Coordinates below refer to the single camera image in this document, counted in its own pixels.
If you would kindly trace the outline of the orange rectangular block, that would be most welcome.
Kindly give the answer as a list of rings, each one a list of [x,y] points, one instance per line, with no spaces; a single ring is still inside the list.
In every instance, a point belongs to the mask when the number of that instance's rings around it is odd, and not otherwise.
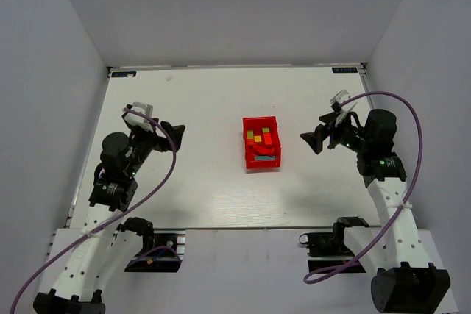
[[[264,144],[267,146],[272,145],[272,136],[270,132],[263,133],[263,141],[264,141]]]

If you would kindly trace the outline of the red plastic bin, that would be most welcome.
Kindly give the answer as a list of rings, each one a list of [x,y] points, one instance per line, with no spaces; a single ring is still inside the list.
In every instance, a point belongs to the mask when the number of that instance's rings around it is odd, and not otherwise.
[[[278,133],[277,119],[275,116],[261,116],[261,117],[245,117],[242,120],[243,124],[243,140],[244,140],[244,160],[245,167],[248,171],[261,171],[261,170],[275,170],[281,167],[282,161],[282,147]],[[263,141],[264,127],[268,127],[272,136],[272,145],[270,147],[277,148],[276,161],[255,161],[254,157],[259,156],[253,153],[252,146],[260,144],[268,147]],[[254,140],[253,145],[247,144],[247,131],[252,130],[255,136],[261,136],[261,142],[256,143]]]

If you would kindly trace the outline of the teal long block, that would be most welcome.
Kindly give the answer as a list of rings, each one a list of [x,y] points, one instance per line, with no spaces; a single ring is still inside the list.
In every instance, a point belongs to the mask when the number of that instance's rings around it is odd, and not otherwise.
[[[276,156],[255,156],[255,161],[276,161]]]

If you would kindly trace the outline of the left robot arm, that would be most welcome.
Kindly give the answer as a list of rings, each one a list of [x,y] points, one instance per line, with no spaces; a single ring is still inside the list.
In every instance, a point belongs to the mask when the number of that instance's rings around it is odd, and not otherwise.
[[[153,151],[178,151],[185,126],[164,121],[159,136],[149,124],[127,122],[130,133],[113,132],[102,141],[100,164],[82,228],[85,240],[73,247],[59,277],[33,302],[37,313],[104,313],[102,296],[116,274],[140,252],[155,247],[151,221],[118,217],[129,209],[138,183],[135,175]]]

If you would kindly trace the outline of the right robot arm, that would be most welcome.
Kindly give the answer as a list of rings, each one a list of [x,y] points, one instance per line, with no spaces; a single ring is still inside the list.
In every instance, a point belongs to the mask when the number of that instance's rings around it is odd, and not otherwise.
[[[319,120],[314,131],[300,137],[316,154],[322,151],[324,140],[329,141],[329,149],[342,145],[356,153],[358,172],[381,225],[373,235],[362,218],[338,218],[331,245],[353,253],[354,262],[369,275],[372,302],[378,312],[436,312],[450,288],[450,276],[433,264],[406,199],[406,172],[392,151],[395,115],[371,110],[364,126],[357,125],[354,112],[333,112]]]

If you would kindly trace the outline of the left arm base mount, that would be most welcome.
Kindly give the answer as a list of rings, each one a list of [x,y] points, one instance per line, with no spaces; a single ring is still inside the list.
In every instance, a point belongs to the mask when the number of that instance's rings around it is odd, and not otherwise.
[[[185,231],[155,230],[154,247],[143,248],[124,270],[127,273],[175,274],[183,262]]]

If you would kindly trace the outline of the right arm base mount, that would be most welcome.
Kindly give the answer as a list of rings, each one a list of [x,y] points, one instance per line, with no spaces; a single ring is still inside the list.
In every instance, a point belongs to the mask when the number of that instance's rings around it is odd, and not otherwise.
[[[306,232],[299,236],[299,244],[308,250],[308,271],[343,265],[354,254],[345,246],[333,242],[332,232]]]

